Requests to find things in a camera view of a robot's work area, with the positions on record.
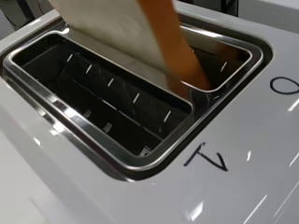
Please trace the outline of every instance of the glossy white surface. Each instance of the glossy white surface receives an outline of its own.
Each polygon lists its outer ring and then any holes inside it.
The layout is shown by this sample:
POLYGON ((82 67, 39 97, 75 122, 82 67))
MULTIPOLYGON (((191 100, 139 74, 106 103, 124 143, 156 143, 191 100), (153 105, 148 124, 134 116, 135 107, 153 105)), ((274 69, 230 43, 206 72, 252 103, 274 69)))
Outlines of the glossy white surface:
POLYGON ((2 130, 0 132, 0 176, 0 223, 49 223, 31 200, 38 190, 47 187, 11 145, 2 130))
MULTIPOLYGON (((270 89, 270 82, 280 76, 299 82, 299 35, 200 7, 176 6, 187 15, 256 35, 271 45, 275 55, 162 172, 134 183, 112 179, 65 138, 53 135, 52 127, 1 80, 3 134, 78 223, 296 223, 299 93, 277 94, 270 89), (184 166, 203 142, 201 152, 215 161, 220 153, 228 172, 200 156, 184 166)), ((57 16, 51 13, 51 19, 57 16)), ((41 19, 43 24, 49 17, 41 19)), ((7 42, 0 42, 1 51, 7 42)), ((285 80, 279 80, 275 87, 280 91, 296 88, 285 80)))
POLYGON ((299 33, 297 0, 239 0, 238 12, 245 20, 299 33))

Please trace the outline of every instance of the chrome trim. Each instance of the chrome trim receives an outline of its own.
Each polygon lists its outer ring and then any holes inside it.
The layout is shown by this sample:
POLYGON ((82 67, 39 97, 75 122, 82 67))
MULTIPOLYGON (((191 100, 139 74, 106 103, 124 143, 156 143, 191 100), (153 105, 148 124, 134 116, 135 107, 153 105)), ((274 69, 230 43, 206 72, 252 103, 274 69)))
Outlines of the chrome trim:
POLYGON ((108 60, 109 62, 116 64, 118 67, 121 67, 131 74, 148 81, 152 85, 155 85, 156 87, 164 91, 168 91, 169 93, 176 95, 178 98, 184 100, 190 106, 194 106, 191 98, 182 98, 178 96, 175 92, 169 90, 167 86, 155 82, 154 79, 150 79, 150 77, 143 77, 142 74, 140 74, 138 71, 140 71, 140 69, 149 69, 150 73, 154 76, 163 76, 161 72, 152 69, 141 62, 136 62, 129 56, 124 55, 123 53, 120 53, 117 50, 112 49, 102 43, 99 43, 87 37, 86 35, 83 35, 73 29, 69 29, 65 26, 64 22, 61 22, 59 25, 55 25, 54 27, 50 28, 45 34, 36 36, 22 47, 12 51, 4 59, 4 67, 7 70, 4 73, 4 76, 7 83, 14 89, 18 89, 18 93, 21 94, 24 99, 29 102, 37 111, 40 110, 40 108, 46 111, 48 117, 51 117, 51 119, 47 120, 52 125, 54 124, 54 122, 60 122, 61 119, 63 119, 64 126, 66 123, 69 126, 67 126, 65 128, 66 131, 61 132, 61 134, 67 137, 78 148, 82 148, 83 145, 88 150, 90 150, 93 155, 89 156, 89 158, 91 158, 101 168, 101 164, 103 163, 103 161, 106 161, 104 163, 106 163, 107 166, 112 166, 112 170, 117 171, 117 175, 113 175, 114 177, 119 176, 119 174, 120 176, 124 176, 124 178, 116 177, 118 179, 127 180, 128 176, 132 176, 132 179, 144 178, 138 177, 138 174, 150 171, 158 167, 163 161, 165 161, 167 157, 175 151, 177 146, 179 146, 187 138, 187 136, 193 132, 194 129, 196 129, 206 118, 208 118, 214 112, 214 110, 216 110, 218 106, 222 104, 226 100, 226 98, 240 85, 240 83, 247 79, 252 71, 254 71, 263 61, 263 51, 257 46, 252 45, 248 42, 237 40, 226 35, 216 34, 211 31, 203 30, 191 25, 182 24, 181 27, 183 31, 193 32, 198 35, 204 36, 206 39, 211 38, 214 41, 218 41, 219 43, 224 43, 225 45, 232 46, 236 49, 244 50, 249 54, 249 58, 224 83, 222 83, 217 89, 213 91, 201 91, 187 84, 187 86, 189 86, 190 88, 190 91, 198 91, 204 93, 207 98, 209 98, 209 95, 211 94, 218 94, 218 92, 222 91, 223 89, 226 89, 226 91, 224 95, 219 97, 217 103, 210 107, 200 119, 194 119, 195 112, 193 110, 192 113, 186 118, 186 120, 171 134, 171 136, 167 137, 164 142, 155 149, 153 153, 144 158, 132 156, 132 154, 128 153, 120 144, 118 144, 114 140, 111 140, 105 134, 99 134, 99 131, 102 131, 91 124, 89 121, 87 121, 80 114, 75 113, 72 118, 69 118, 65 114, 65 110, 71 109, 71 107, 62 100, 55 97, 55 95, 53 95, 49 90, 43 87, 35 79, 30 77, 30 75, 27 74, 23 69, 16 65, 13 62, 13 57, 20 51, 30 47, 35 42, 47 35, 61 35, 68 40, 77 43, 81 47, 91 51, 92 53, 95 53, 100 57, 108 60), (128 65, 132 65, 132 63, 138 63, 138 66, 128 65), (227 90, 227 86, 234 78, 238 78, 237 84, 227 90), (94 157, 100 157, 102 159, 101 162, 97 162, 97 159, 94 157))

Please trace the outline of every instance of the printed number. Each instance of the printed number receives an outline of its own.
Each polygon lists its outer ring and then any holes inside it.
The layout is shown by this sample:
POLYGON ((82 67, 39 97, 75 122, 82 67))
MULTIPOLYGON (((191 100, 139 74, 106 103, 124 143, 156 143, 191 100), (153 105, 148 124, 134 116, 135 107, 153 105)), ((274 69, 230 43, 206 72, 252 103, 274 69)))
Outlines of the printed number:
POLYGON ((216 155, 218 156, 219 160, 220 160, 220 164, 216 163, 215 161, 213 161, 212 159, 210 159, 208 156, 206 156, 204 153, 201 153, 200 150, 202 149, 202 147, 205 146, 205 142, 202 143, 201 145, 199 145, 199 147, 193 152, 193 154, 188 158, 188 160, 185 162, 184 166, 188 166, 190 164, 190 162, 192 162, 192 160, 194 159, 194 157, 196 155, 201 156, 202 158, 204 158, 206 161, 208 161, 209 163, 211 163, 212 165, 216 166, 217 168, 223 170, 224 172, 228 172, 228 169, 225 165, 225 161, 222 157, 222 155, 220 153, 217 153, 216 155))
POLYGON ((298 82, 296 82, 296 81, 294 81, 294 80, 292 80, 288 77, 275 77, 275 78, 273 78, 270 82, 270 88, 271 88, 272 91, 274 91, 278 94, 282 94, 282 95, 294 95, 294 94, 299 93, 299 84, 298 84, 298 82), (276 89, 274 87, 275 82, 278 81, 278 80, 290 81, 291 83, 295 84, 298 87, 298 90, 297 91, 279 91, 278 89, 276 89))

